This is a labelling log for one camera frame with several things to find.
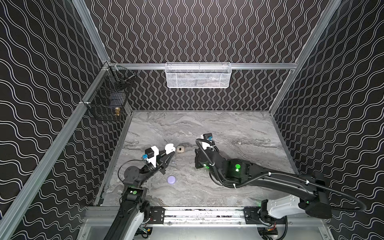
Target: gray marble floor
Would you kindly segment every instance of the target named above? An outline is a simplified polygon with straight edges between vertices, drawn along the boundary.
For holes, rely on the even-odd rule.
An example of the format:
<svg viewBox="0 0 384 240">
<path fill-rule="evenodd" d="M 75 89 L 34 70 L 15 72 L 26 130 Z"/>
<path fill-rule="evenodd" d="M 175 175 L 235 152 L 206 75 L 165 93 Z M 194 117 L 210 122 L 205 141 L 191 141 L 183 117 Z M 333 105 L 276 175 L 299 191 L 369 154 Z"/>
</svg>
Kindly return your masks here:
<svg viewBox="0 0 384 240">
<path fill-rule="evenodd" d="M 119 205 L 123 184 L 118 168 L 126 161 L 140 159 L 144 150 L 168 143 L 185 146 L 176 153 L 166 174 L 160 172 L 143 186 L 152 205 L 161 206 L 257 206 L 263 199 L 287 195 L 279 191 L 245 186 L 227 189 L 215 185 L 205 169 L 195 169 L 195 139 L 211 132 L 225 158 L 241 158 L 261 166 L 293 172 L 268 113 L 262 112 L 135 112 L 123 149 L 114 170 L 103 206 Z M 143 166 L 141 162 L 126 164 Z M 167 178 L 176 177 L 170 185 Z"/>
</svg>

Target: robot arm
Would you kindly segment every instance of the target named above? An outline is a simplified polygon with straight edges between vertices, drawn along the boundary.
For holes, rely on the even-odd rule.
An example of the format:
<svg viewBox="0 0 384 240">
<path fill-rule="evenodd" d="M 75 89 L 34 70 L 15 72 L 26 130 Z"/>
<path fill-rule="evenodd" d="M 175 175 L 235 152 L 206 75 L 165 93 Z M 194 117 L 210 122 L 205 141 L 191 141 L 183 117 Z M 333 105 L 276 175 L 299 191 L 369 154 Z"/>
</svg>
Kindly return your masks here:
<svg viewBox="0 0 384 240">
<path fill-rule="evenodd" d="M 165 150 L 159 151 L 153 146 L 146 149 L 145 153 L 144 167 L 139 169 L 130 166 L 124 172 L 124 191 L 118 215 L 104 240 L 132 240 L 142 223 L 149 221 L 151 206 L 145 200 L 147 189 L 141 185 L 158 171 L 163 175 L 166 173 L 166 168 L 175 155 L 175 147 L 167 144 Z"/>
<path fill-rule="evenodd" d="M 242 159 L 225 159 L 219 154 L 212 134 L 204 134 L 196 140 L 195 167 L 206 168 L 221 185 L 239 188 L 246 185 L 261 186 L 290 194 L 277 200 L 264 200 L 259 213 L 261 220 L 273 223 L 283 216 L 305 212 L 317 218 L 331 218 L 331 209 L 343 211 L 364 211 L 366 206 L 357 198 L 325 186 L 320 172 L 296 175 L 268 169 Z M 336 192 L 355 202 L 355 209 L 332 208 L 327 191 Z"/>
</svg>

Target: metal bracket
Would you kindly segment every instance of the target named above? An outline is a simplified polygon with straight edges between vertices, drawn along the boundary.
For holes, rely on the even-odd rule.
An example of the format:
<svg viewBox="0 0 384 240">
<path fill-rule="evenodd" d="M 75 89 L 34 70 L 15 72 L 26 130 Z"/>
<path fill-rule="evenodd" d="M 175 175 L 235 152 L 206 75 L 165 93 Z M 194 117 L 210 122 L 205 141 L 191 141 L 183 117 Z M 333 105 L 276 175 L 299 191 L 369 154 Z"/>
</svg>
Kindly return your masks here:
<svg viewBox="0 0 384 240">
<path fill-rule="evenodd" d="M 163 207 L 151 207 L 151 219 L 148 224 L 163 224 L 165 208 Z"/>
<path fill-rule="evenodd" d="M 260 207 L 244 207 L 245 224 L 263 224 L 259 220 L 259 214 L 257 213 L 259 209 Z M 284 219 L 277 220 L 276 224 L 285 224 Z"/>
</svg>

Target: wall panel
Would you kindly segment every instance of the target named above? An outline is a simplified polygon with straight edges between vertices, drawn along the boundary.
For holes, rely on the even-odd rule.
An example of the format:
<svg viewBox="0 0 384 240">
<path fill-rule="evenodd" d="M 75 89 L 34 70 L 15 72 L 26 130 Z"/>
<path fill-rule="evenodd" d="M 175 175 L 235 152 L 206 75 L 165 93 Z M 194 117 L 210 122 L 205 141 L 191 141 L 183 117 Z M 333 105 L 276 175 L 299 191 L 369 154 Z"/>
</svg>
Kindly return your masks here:
<svg viewBox="0 0 384 240">
<path fill-rule="evenodd" d="M 115 63 L 292 63 L 328 1 L 85 2 Z"/>
<path fill-rule="evenodd" d="M 76 239 L 123 126 L 123 121 L 101 122 L 85 114 L 12 239 Z"/>
<path fill-rule="evenodd" d="M 1 219 L 101 63 L 71 1 L 0 7 Z"/>
<path fill-rule="evenodd" d="M 367 205 L 333 212 L 337 240 L 384 238 L 383 33 L 383 1 L 343 0 L 275 114 L 300 173 L 320 171 Z"/>
</svg>

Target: metal extrusion bar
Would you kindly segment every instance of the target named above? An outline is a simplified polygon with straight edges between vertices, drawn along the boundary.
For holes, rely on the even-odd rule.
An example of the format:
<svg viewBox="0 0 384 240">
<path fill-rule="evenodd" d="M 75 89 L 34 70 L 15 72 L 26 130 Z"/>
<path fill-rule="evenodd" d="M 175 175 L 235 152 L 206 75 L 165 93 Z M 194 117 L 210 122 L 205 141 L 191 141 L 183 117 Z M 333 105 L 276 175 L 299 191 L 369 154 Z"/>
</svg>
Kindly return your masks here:
<svg viewBox="0 0 384 240">
<path fill-rule="evenodd" d="M 163 224 L 147 224 L 147 227 L 264 227 L 246 224 L 243 207 L 164 207 Z M 89 207 L 83 227 L 110 226 L 119 207 Z M 323 227 L 319 218 L 306 214 L 288 216 L 289 227 Z"/>
<path fill-rule="evenodd" d="M 323 227 L 319 227 L 319 231 L 321 233 L 321 236 L 323 237 L 323 240 L 335 240 L 333 238 L 331 230 L 327 225 L 324 225 Z"/>
<path fill-rule="evenodd" d="M 89 38 L 91 39 L 91 42 L 95 47 L 100 60 L 102 62 L 109 62 L 110 60 L 107 51 L 105 50 L 104 44 L 101 41 L 100 35 L 92 20 L 91 13 L 89 12 L 89 9 L 84 0 L 72 0 L 72 2 L 83 22 L 85 29 L 88 32 Z"/>
<path fill-rule="evenodd" d="M 308 38 L 307 42 L 305 43 L 303 50 L 301 51 L 297 62 L 297 67 L 294 71 L 290 71 L 289 75 L 287 76 L 286 80 L 284 81 L 282 87 L 280 88 L 280 91 L 278 92 L 275 100 L 273 101 L 270 113 L 274 115 L 282 102 L 282 100 L 285 97 L 285 94 L 288 92 L 289 88 L 291 87 L 293 81 L 296 79 L 297 75 L 299 74 L 300 70 L 302 69 L 304 63 L 307 61 L 309 55 L 311 54 L 313 48 L 316 46 L 317 42 L 320 39 L 320 36 L 324 32 L 325 28 L 328 26 L 329 21 L 331 20 L 333 14 L 337 10 L 341 3 L 341 0 L 329 0 L 327 6 L 325 7 L 324 11 L 321 13 L 321 16 L 315 26 L 315 28 L 312 31 L 312 34 Z"/>
<path fill-rule="evenodd" d="M 121 63 L 116 64 L 129 70 L 165 70 L 165 63 Z M 296 69 L 296 63 L 231 63 L 233 70 Z"/>
<path fill-rule="evenodd" d="M 86 102 L 91 97 L 92 93 L 97 88 L 98 84 L 103 79 L 106 67 L 103 66 L 99 74 L 94 79 L 93 83 L 87 90 L 83 97 L 83 101 Z M 56 160 L 59 158 L 64 147 L 68 143 L 68 140 L 72 136 L 80 120 L 83 118 L 84 113 L 87 111 L 87 107 L 80 102 L 68 118 L 59 134 L 55 137 L 51 146 L 44 154 L 39 164 L 36 166 L 32 175 L 28 178 L 23 188 L 17 195 L 16 199 L 12 203 L 11 207 L 5 213 L 3 219 L 0 221 L 0 239 L 9 240 L 19 225 L 28 207 L 34 200 L 36 194 L 43 185 L 43 182 L 47 178 L 49 172 L 53 168 Z"/>
<path fill-rule="evenodd" d="M 99 200 L 100 200 L 100 198 L 102 198 L 102 196 L 101 196 L 102 192 L 105 192 L 109 188 L 108 185 L 109 185 L 109 182 L 111 181 L 113 170 L 116 167 L 118 158 L 120 156 L 121 149 L 122 149 L 122 147 L 124 145 L 125 137 L 127 136 L 128 129 L 129 129 L 129 126 L 130 126 L 131 121 L 132 121 L 133 115 L 131 113 L 129 113 L 129 114 L 130 115 L 125 120 L 124 127 L 121 130 L 121 134 L 120 134 L 118 143 L 116 145 L 116 148 L 115 148 L 115 150 L 113 152 L 113 155 L 111 157 L 111 161 L 109 162 L 109 166 L 108 166 L 107 172 L 104 175 L 103 183 L 101 184 L 98 196 L 96 197 L 96 200 L 94 202 L 95 205 L 97 205 Z"/>
<path fill-rule="evenodd" d="M 293 171 L 295 172 L 295 174 L 299 174 L 299 171 L 297 170 L 295 162 L 293 161 L 293 158 L 291 156 L 291 152 L 289 151 L 289 149 L 287 147 L 287 144 L 285 143 L 285 140 L 284 140 L 283 136 L 281 135 L 279 126 L 277 126 L 275 118 L 272 115 L 271 115 L 271 121 L 272 121 L 273 126 L 275 127 L 277 135 L 279 136 L 280 142 L 283 145 L 285 154 L 287 155 L 287 158 L 288 158 L 288 160 L 289 160 L 289 162 L 291 164 L 291 167 L 292 167 Z"/>
</svg>

